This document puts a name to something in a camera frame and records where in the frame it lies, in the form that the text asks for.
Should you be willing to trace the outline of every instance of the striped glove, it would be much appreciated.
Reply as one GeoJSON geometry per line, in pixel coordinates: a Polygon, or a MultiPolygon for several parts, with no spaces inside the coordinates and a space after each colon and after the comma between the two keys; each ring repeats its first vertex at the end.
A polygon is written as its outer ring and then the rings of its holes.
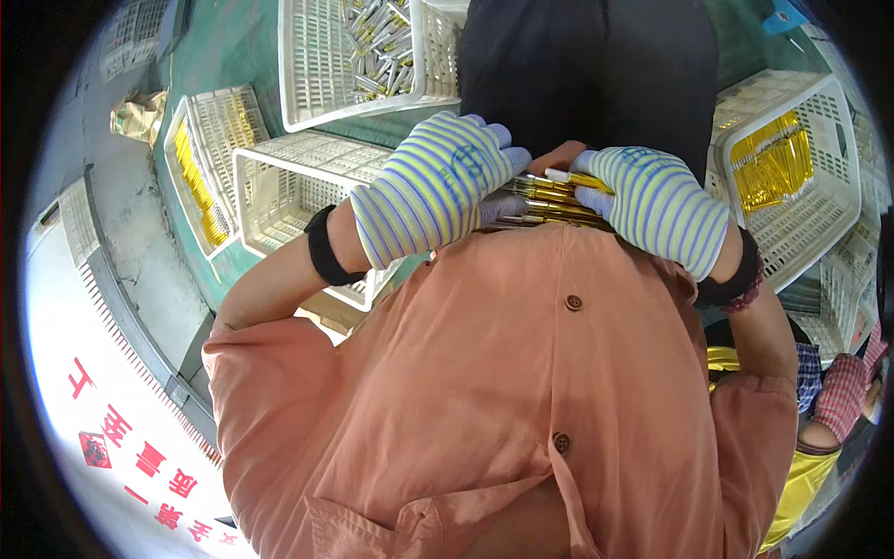
{"type": "Polygon", "coordinates": [[[588,150],[571,171],[602,179],[615,195],[578,187],[578,201],[630,244],[679,262],[697,282],[720,255],[730,210],[702,190],[676,156],[649,148],[588,150]]]}
{"type": "MultiPolygon", "coordinates": [[[[531,154],[511,148],[511,141],[505,126],[488,125],[477,114],[441,112],[417,124],[369,188],[350,192],[370,264],[385,269],[478,228],[482,199],[531,162],[531,154]]],[[[494,205],[489,208],[494,213],[494,205]]]]}

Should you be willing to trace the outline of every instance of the plastic crate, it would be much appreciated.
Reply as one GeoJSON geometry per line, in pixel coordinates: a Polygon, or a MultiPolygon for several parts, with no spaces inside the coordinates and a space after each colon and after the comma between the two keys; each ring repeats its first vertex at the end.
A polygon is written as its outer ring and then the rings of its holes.
{"type": "Polygon", "coordinates": [[[764,70],[723,90],[714,111],[705,184],[713,196],[730,205],[739,224],[755,237],[773,290],[779,292],[794,281],[860,217],[854,128],[835,77],[764,70]],[[730,151],[792,109],[807,128],[814,179],[795,198],[746,216],[730,151]]]}
{"type": "Polygon", "coordinates": [[[233,149],[248,148],[269,139],[255,92],[250,85],[181,97],[164,137],[164,160],[192,234],[208,260],[238,237],[236,192],[232,178],[233,149]],[[189,185],[183,180],[180,162],[177,160],[174,136],[184,117],[190,124],[190,144],[196,146],[193,151],[193,156],[198,159],[196,165],[204,171],[203,178],[208,193],[220,208],[229,228],[227,240],[217,246],[205,236],[201,224],[202,212],[192,198],[189,185]]]}
{"type": "Polygon", "coordinates": [[[103,81],[154,62],[162,17],[170,0],[140,0],[123,5],[109,21],[99,57],[103,81]]]}
{"type": "Polygon", "coordinates": [[[820,314],[789,312],[824,361],[859,349],[875,325],[878,239],[877,229],[857,222],[820,260],[820,314]]]}
{"type": "MultiPolygon", "coordinates": [[[[236,148],[232,166],[242,244],[261,258],[272,254],[303,234],[317,211],[372,182],[391,154],[386,148],[315,131],[236,148]]],[[[325,291],[368,311],[400,263],[395,260],[385,270],[370,270],[363,281],[325,291]]]]}
{"type": "Polygon", "coordinates": [[[283,126],[295,132],[346,116],[457,103],[460,29],[449,17],[409,0],[414,86],[410,93],[358,103],[351,95],[354,51],[341,0],[280,0],[279,75],[283,126]]]}
{"type": "Polygon", "coordinates": [[[810,42],[814,44],[820,55],[822,55],[835,77],[839,79],[841,88],[844,89],[844,94],[848,97],[851,106],[861,113],[869,114],[866,100],[856,84],[854,73],[850,71],[850,65],[845,62],[844,56],[838,50],[838,47],[835,46],[829,34],[810,23],[803,24],[801,30],[807,35],[810,42]]]}

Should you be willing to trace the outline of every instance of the bracelet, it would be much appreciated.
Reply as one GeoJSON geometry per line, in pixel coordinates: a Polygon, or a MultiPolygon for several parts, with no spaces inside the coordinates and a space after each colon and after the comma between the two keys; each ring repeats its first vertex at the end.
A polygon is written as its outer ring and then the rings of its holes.
{"type": "Polygon", "coordinates": [[[708,277],[698,285],[699,299],[727,313],[739,312],[754,302],[763,282],[763,260],[757,242],[747,230],[741,227],[739,230],[742,234],[742,260],[736,273],[723,284],[708,277]]]}
{"type": "Polygon", "coordinates": [[[758,274],[755,280],[748,287],[748,291],[739,295],[736,299],[730,301],[728,305],[720,305],[720,310],[730,315],[734,312],[740,312],[751,306],[755,302],[757,296],[761,293],[761,284],[763,283],[763,261],[758,257],[758,274]]]}
{"type": "Polygon", "coordinates": [[[367,273],[357,272],[349,274],[338,263],[338,259],[333,253],[332,245],[329,243],[329,230],[326,228],[326,219],[329,217],[329,212],[334,209],[335,205],[332,204],[316,212],[310,218],[308,226],[304,228],[304,233],[308,234],[310,261],[314,264],[316,272],[327,284],[355,284],[366,277],[367,273]]]}

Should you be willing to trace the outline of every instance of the black wristband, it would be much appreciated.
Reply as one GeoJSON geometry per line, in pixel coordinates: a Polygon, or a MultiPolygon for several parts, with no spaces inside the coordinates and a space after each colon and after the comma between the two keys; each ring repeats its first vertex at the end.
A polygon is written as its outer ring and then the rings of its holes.
{"type": "Polygon", "coordinates": [[[698,285],[699,300],[718,307],[729,305],[746,294],[757,275],[763,273],[755,238],[746,229],[739,227],[739,231],[742,233],[742,261],[738,264],[738,270],[729,281],[722,284],[718,284],[711,277],[706,277],[698,285]]]}
{"type": "Polygon", "coordinates": [[[316,212],[310,218],[304,233],[308,234],[308,247],[310,248],[310,261],[314,269],[330,285],[355,284],[367,276],[366,272],[349,274],[344,271],[338,259],[335,258],[333,247],[329,244],[329,230],[326,229],[326,218],[329,212],[335,209],[335,205],[327,206],[316,212]]]}

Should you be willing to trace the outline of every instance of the red chinese text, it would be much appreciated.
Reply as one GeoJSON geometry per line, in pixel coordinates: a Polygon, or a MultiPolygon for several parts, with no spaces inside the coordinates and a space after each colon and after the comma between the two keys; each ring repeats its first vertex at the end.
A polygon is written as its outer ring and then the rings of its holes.
{"type": "Polygon", "coordinates": [[[146,445],[146,448],[143,449],[143,454],[137,454],[137,468],[146,472],[147,476],[152,477],[158,473],[158,466],[164,462],[165,458],[146,441],[143,441],[143,444],[146,445]]]}
{"type": "Polygon", "coordinates": [[[175,529],[177,528],[177,521],[180,519],[181,515],[183,515],[182,512],[177,512],[171,505],[164,503],[162,504],[162,508],[158,511],[156,520],[162,526],[175,529]]]}
{"type": "Polygon", "coordinates": [[[102,427],[105,436],[109,437],[109,440],[112,441],[115,446],[121,448],[121,444],[118,443],[118,441],[124,438],[127,431],[132,431],[133,429],[128,425],[127,421],[122,419],[121,415],[114,410],[111,403],[109,404],[109,411],[111,413],[105,415],[105,426],[100,427],[102,427]]]}
{"type": "Polygon", "coordinates": [[[202,524],[199,521],[193,521],[195,525],[190,528],[190,532],[192,533],[192,538],[196,541],[202,541],[202,538],[208,537],[208,532],[211,531],[211,527],[207,524],[202,524]]]}
{"type": "Polygon", "coordinates": [[[72,386],[74,386],[74,394],[72,394],[72,398],[77,400],[78,395],[80,394],[80,390],[84,387],[84,385],[91,385],[93,387],[96,387],[96,385],[94,385],[93,381],[90,380],[90,377],[87,376],[87,371],[85,371],[84,368],[81,366],[80,361],[78,361],[77,357],[74,358],[74,364],[78,366],[78,369],[80,369],[80,380],[78,382],[75,382],[74,377],[72,377],[71,375],[68,376],[68,380],[72,383],[72,386]]]}
{"type": "Polygon", "coordinates": [[[192,476],[187,476],[180,468],[178,468],[177,474],[174,475],[170,482],[169,489],[185,499],[190,496],[190,491],[192,491],[192,488],[194,488],[197,483],[198,482],[195,481],[192,476]]]}
{"type": "Polygon", "coordinates": [[[124,491],[127,491],[128,493],[130,493],[131,496],[132,496],[133,498],[137,499],[137,500],[140,501],[141,503],[143,503],[143,504],[149,504],[149,501],[147,501],[147,500],[144,499],[143,497],[137,495],[136,492],[134,492],[134,490],[131,489],[130,487],[124,486],[124,491]]]}

